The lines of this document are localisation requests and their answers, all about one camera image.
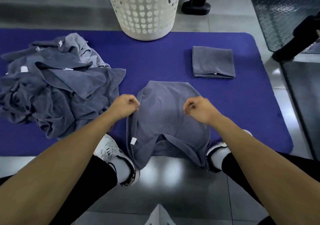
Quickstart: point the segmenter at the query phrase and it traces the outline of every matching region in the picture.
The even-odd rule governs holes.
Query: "forearm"
[[[5,182],[0,187],[0,224],[49,224],[114,122],[110,113],[102,114]]]
[[[320,220],[320,183],[223,115],[211,122],[230,148],[250,186],[277,224]]]

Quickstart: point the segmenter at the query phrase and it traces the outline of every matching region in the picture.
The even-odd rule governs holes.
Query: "white tag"
[[[28,67],[27,66],[21,66],[21,73],[27,73],[29,72]]]
[[[130,144],[134,145],[136,143],[137,139],[135,137],[131,138]]]

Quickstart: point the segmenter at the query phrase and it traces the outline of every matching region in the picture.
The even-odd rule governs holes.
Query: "white laundry basket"
[[[130,37],[152,41],[174,24],[179,0],[110,0],[121,29]]]

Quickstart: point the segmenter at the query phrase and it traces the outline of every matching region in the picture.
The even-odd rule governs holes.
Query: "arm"
[[[93,122],[55,143],[0,187],[0,224],[49,224],[85,170],[103,135],[138,109],[118,97]]]
[[[259,200],[277,224],[319,224],[320,183],[244,132],[208,99],[190,98],[186,114],[223,138]]]

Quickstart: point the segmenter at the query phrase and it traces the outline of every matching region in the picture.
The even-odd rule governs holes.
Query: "folded towel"
[[[236,76],[230,49],[194,46],[192,68],[195,77],[234,78]]]

